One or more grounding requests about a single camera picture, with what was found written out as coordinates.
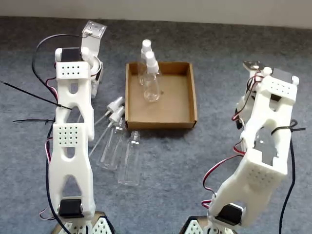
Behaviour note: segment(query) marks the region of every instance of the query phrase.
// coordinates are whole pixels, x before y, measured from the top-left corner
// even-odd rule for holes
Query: open cardboard tray
[[[137,63],[126,67],[126,126],[128,129],[193,128],[197,123],[193,67],[187,62],[160,62],[161,95],[144,99]]]

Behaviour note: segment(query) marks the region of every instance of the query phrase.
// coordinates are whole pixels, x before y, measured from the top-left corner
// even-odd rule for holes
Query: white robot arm
[[[56,214],[63,222],[72,223],[70,233],[92,230],[95,214],[93,174],[88,158],[88,141],[94,139],[94,112],[91,97],[95,97],[102,77],[103,65],[97,58],[100,40],[106,26],[89,21],[82,31],[82,44],[77,48],[56,50],[58,102],[66,107],[78,107],[83,123],[67,123],[70,109],[57,107],[53,124],[53,154],[49,164],[49,189]],[[74,156],[67,153],[75,150]],[[72,176],[81,196],[63,196],[63,188]]]
[[[244,65],[251,79],[232,120],[246,122],[240,136],[245,154],[234,174],[222,183],[212,198],[208,211],[210,234],[232,233],[231,230],[239,226],[251,225],[287,175],[291,131],[274,130],[290,125],[299,78],[279,69],[261,67],[260,63]],[[273,133],[276,148],[270,165],[263,162],[262,152],[254,149],[256,134],[263,127]],[[244,207],[232,203],[237,201],[243,202]]]

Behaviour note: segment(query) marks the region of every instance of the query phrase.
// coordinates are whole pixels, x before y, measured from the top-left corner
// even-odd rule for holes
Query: empty bottle
[[[152,51],[152,43],[150,40],[144,40],[142,41],[142,49],[141,49],[141,56],[140,60],[137,63],[137,76],[140,85],[143,85],[144,83],[144,74],[146,73],[146,57],[145,54],[148,51]]]
[[[110,129],[109,134],[106,134],[106,139],[104,139],[106,144],[97,162],[98,166],[111,171],[117,169],[125,133],[124,123],[124,118],[121,118],[120,122]]]
[[[141,159],[139,157],[138,131],[132,131],[126,146],[126,152],[121,156],[118,183],[137,186],[140,179]]]
[[[160,97],[159,66],[155,54],[149,51],[145,54],[147,71],[144,74],[144,98],[147,101],[157,101]]]

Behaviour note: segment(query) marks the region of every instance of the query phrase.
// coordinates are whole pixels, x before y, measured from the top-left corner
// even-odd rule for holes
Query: red wire
[[[238,153],[238,154],[245,155],[246,152],[237,149],[237,145],[239,145],[239,144],[242,142],[242,140],[243,140],[243,139],[241,139],[238,143],[235,144],[235,146],[233,146],[233,150],[234,150],[234,152],[236,152],[236,153]]]
[[[209,176],[216,168],[218,168],[222,163],[224,163],[224,162],[226,162],[227,160],[230,160],[230,159],[232,159],[232,158],[234,158],[234,157],[237,157],[237,156],[243,157],[243,155],[234,155],[234,156],[225,158],[224,160],[218,162],[215,166],[213,166],[213,167],[205,174],[205,176],[203,177],[203,187],[204,187],[206,190],[208,190],[208,191],[212,191],[212,192],[214,193],[214,195],[215,195],[215,192],[214,192],[211,188],[206,187],[206,185],[205,185],[208,176]]]
[[[202,205],[203,207],[209,209],[209,205],[207,205],[207,203],[210,203],[210,202],[211,202],[211,200],[203,200],[203,201],[201,202],[201,205]]]

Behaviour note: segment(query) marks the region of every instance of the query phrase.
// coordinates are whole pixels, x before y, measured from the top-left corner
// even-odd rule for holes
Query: white spray nozzle
[[[113,124],[119,124],[119,121],[124,113],[125,113],[125,107],[120,106],[118,110],[116,110],[114,113],[111,114],[111,116],[109,116],[108,119]]]
[[[123,97],[118,97],[115,101],[109,103],[107,106],[108,111],[105,113],[105,116],[108,116],[109,113],[117,111],[124,102],[125,99]]]
[[[148,51],[145,54],[146,57],[146,67],[148,73],[157,73],[159,71],[158,62],[155,58],[153,51]]]
[[[152,51],[152,42],[148,39],[142,41],[141,54],[146,54],[146,52]]]

